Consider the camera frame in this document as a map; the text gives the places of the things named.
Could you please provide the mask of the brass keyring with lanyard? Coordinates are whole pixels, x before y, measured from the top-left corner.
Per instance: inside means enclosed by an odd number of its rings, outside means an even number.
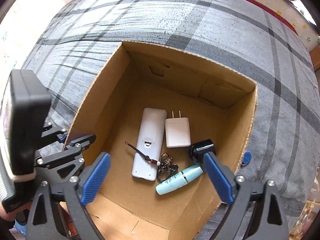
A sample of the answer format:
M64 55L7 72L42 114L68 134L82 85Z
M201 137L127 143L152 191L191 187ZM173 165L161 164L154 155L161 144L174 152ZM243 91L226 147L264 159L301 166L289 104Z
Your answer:
M172 156L168 155L167 153L162 153L159 160L156 160L144 154L141 150L139 150L129 142L126 141L125 144L135 150L144 164L148 164L152 168L156 167L156 179L159 183L162 183L166 179L178 173L178 165L176 163L173 163Z

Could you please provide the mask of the brown cardboard box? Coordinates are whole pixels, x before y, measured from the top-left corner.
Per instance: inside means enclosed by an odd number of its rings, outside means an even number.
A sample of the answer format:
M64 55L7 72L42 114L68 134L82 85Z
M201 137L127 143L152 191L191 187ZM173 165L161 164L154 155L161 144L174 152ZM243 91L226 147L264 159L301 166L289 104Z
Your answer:
M157 169L141 158L160 144L180 170L188 147L213 141L218 159L237 171L251 134L258 89L248 77L184 51L123 41L84 97L69 140L93 133L84 154L100 152L111 169L87 210L105 239L193 239L220 205L209 177L156 192Z

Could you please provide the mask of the black glossy cylinder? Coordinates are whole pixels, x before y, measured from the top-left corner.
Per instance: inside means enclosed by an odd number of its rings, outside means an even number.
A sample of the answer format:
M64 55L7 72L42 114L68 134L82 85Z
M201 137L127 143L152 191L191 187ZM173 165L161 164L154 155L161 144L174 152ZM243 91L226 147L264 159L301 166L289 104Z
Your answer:
M202 163L203 156L205 153L213 152L216 153L215 145L211 139L191 144L189 147L189 156L194 163Z

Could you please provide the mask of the white remote control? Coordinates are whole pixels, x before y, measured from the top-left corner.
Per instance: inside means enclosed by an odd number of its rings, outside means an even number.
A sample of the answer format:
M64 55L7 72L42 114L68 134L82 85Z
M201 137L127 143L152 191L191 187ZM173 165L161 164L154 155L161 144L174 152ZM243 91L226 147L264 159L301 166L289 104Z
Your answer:
M166 118L167 112L162 109L145 108L142 115L136 148L156 161L159 161L161 155ZM133 177L155 181L157 170L158 165L145 160L138 152L135 153Z

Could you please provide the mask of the large white wall charger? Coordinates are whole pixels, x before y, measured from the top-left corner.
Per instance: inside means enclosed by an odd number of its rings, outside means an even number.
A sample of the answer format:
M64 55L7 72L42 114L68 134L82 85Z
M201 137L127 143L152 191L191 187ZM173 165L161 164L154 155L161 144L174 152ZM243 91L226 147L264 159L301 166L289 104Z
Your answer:
M174 117L165 120L165 136L167 148L189 147L191 145L190 124L187 117Z

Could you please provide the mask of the grey plaid bed sheet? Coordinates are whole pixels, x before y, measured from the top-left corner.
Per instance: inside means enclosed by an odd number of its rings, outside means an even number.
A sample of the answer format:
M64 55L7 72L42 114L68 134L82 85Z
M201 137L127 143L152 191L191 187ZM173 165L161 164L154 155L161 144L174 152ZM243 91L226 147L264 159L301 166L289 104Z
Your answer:
M212 59L252 78L258 108L241 172L276 181L289 228L319 163L319 91L310 54L280 20L246 0L17 0L1 23L1 70L32 69L53 96L49 120L69 127L123 40Z

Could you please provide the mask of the teal cosmetic tube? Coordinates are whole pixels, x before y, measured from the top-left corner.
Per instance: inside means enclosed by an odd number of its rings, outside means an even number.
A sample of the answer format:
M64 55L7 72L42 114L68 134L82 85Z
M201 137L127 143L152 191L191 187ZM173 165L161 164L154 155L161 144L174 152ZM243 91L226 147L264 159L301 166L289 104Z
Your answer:
M200 165L190 166L157 185L156 192L159 195L170 193L191 183L201 174L203 174L203 170Z

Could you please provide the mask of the wooden shelf with items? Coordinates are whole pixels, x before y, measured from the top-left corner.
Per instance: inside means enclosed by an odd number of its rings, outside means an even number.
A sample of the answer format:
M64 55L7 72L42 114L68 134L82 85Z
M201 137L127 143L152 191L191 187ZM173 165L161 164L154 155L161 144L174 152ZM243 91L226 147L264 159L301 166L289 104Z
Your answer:
M290 230L289 239L302 239L306 235L307 230L315 221L316 215L319 212L319 203L308 200L304 205L302 212Z

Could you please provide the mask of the blue round key fob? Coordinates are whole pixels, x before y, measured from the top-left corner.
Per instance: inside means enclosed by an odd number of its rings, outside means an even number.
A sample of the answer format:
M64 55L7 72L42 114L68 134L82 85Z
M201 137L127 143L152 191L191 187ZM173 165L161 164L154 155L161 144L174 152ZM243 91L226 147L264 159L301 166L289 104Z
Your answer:
M245 151L243 158L242 158L242 162L241 162L241 166L247 166L252 160L252 154L250 151Z

